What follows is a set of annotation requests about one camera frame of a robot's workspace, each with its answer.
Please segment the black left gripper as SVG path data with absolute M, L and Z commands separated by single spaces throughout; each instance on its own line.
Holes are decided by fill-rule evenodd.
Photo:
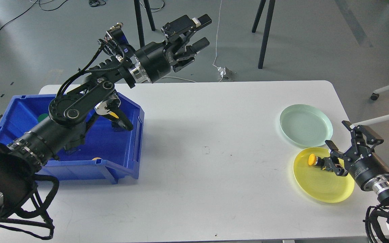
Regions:
M 184 39 L 182 36 L 187 37 L 211 23 L 212 19 L 207 14 L 198 18 L 183 15 L 162 26 L 161 32 L 168 43 L 149 43 L 134 53 L 135 63 L 128 69 L 134 83 L 154 83 L 170 72 L 177 73 L 193 63 L 196 55 L 210 45 L 209 40 L 203 37 L 193 45 L 184 47 L 180 47 L 176 42 L 179 38 Z

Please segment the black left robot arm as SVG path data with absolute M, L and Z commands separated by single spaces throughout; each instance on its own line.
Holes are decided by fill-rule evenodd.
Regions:
M 121 23 L 112 26 L 99 39 L 91 62 L 102 51 L 110 59 L 94 67 L 88 63 L 60 87 L 48 106 L 48 117 L 8 145 L 0 143 L 0 227 L 18 232 L 23 230 L 8 224 L 43 227 L 49 229 L 48 236 L 26 234 L 52 239 L 55 227 L 47 209 L 60 183 L 52 175 L 39 175 L 39 170 L 50 159 L 58 159 L 61 149 L 84 144 L 99 117 L 132 131 L 133 123 L 120 109 L 115 83 L 124 80 L 133 88 L 136 83 L 154 83 L 185 68 L 210 44 L 203 37 L 190 46 L 190 38 L 211 22 L 207 14 L 199 18 L 183 15 L 162 27 L 165 40 L 138 50 L 128 43 Z

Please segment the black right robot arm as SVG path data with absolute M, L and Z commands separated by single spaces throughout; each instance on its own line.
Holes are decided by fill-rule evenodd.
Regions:
M 366 235 L 370 243 L 389 243 L 389 167 L 374 150 L 384 140 L 369 126 L 354 126 L 347 120 L 342 124 L 351 134 L 349 149 L 341 152 L 333 141 L 326 140 L 329 156 L 311 155 L 309 163 L 336 176 L 349 175 L 362 191 L 374 192 L 379 204 L 367 208 L 363 220 Z

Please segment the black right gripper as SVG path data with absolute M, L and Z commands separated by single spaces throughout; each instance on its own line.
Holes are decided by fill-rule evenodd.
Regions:
M 325 144 L 329 148 L 329 157 L 324 157 L 322 170 L 334 172 L 336 176 L 345 177 L 348 173 L 355 183 L 365 192 L 373 191 L 372 187 L 378 178 L 389 182 L 389 167 L 375 153 L 374 148 L 384 142 L 372 128 L 364 125 L 352 125 L 343 120 L 342 124 L 351 134 L 351 146 L 345 152 L 340 152 L 331 140 Z

